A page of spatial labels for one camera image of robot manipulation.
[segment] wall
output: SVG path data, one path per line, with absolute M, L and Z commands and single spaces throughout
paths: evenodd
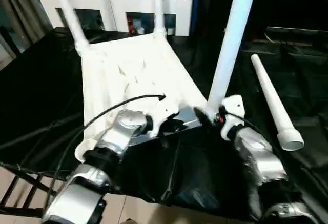
M 8 54 L 5 48 L 0 44 L 0 70 L 3 69 L 11 61 L 12 61 L 11 56 Z

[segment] black tablecloth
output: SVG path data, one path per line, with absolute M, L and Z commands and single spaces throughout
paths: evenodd
M 92 43 L 128 37 L 87 31 Z M 219 47 L 169 42 L 201 92 L 207 96 Z M 250 56 L 258 53 L 305 147 L 284 152 Z M 258 126 L 283 160 L 305 202 L 328 221 L 328 61 L 311 47 L 245 44 L 236 61 L 230 94 L 241 94 L 246 117 Z M 83 125 L 81 63 L 67 29 L 57 28 L 0 71 L 1 165 L 52 176 L 61 152 Z M 60 177 L 77 161 L 69 152 Z M 206 126 L 131 147 L 112 193 L 178 205 L 230 218 L 251 219 L 241 163 L 231 144 Z

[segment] silver robotic arm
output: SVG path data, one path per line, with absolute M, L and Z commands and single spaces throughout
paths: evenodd
M 244 107 L 240 95 L 227 97 L 219 108 L 218 122 L 223 125 L 221 136 L 231 141 L 243 161 L 243 171 L 251 195 L 258 203 L 250 203 L 262 223 L 313 223 L 316 218 L 301 201 L 300 192 L 288 179 L 281 160 L 272 146 L 257 131 L 244 122 Z
M 106 207 L 104 195 L 113 184 L 120 157 L 132 137 L 152 130 L 152 118 L 142 112 L 122 110 L 94 150 L 84 154 L 63 189 L 47 208 L 43 223 L 98 224 Z

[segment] white cabinet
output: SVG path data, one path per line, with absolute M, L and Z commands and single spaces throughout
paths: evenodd
M 62 27 L 59 0 L 40 0 L 53 27 Z M 107 31 L 129 32 L 129 12 L 154 13 L 153 0 L 70 0 L 77 12 L 89 10 L 101 20 L 101 28 Z M 175 15 L 175 35 L 189 35 L 192 0 L 163 0 L 164 14 Z

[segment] white pipe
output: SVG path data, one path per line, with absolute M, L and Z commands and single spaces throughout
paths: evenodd
M 278 140 L 286 151 L 296 151 L 304 146 L 301 134 L 294 128 L 259 56 L 251 56 L 253 66 L 260 81 L 266 102 L 278 130 Z
M 83 34 L 80 22 L 75 14 L 73 8 L 71 7 L 68 0 L 60 0 L 66 21 L 70 27 L 71 33 L 75 41 L 75 47 L 81 49 L 86 47 L 89 43 Z
M 164 27 L 163 0 L 154 0 L 155 6 L 155 36 L 164 36 L 166 30 Z
M 221 52 L 208 100 L 208 107 L 213 111 L 217 112 L 219 105 L 226 96 L 252 1 L 253 0 L 232 1 L 228 24 L 225 29 Z

